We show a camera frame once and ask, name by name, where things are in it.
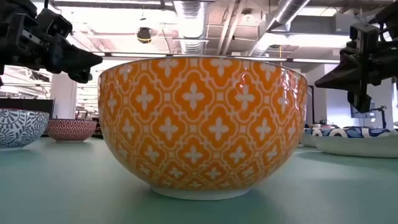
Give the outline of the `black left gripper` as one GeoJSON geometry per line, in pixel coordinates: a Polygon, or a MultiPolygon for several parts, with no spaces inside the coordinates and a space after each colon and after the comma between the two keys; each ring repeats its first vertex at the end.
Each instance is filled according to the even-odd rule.
{"type": "Polygon", "coordinates": [[[73,26],[50,9],[39,14],[23,7],[1,8],[1,74],[5,66],[45,69],[67,73],[78,83],[92,79],[91,67],[100,64],[99,55],[69,43],[73,26]]]}

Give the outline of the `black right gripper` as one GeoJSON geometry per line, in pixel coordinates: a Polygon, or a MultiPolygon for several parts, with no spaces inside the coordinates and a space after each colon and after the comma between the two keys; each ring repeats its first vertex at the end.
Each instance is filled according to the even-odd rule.
{"type": "Polygon", "coordinates": [[[397,24],[354,24],[350,27],[350,42],[342,50],[340,63],[317,80],[317,87],[349,92],[348,101],[360,113],[370,111],[369,84],[396,75],[397,24]]]}

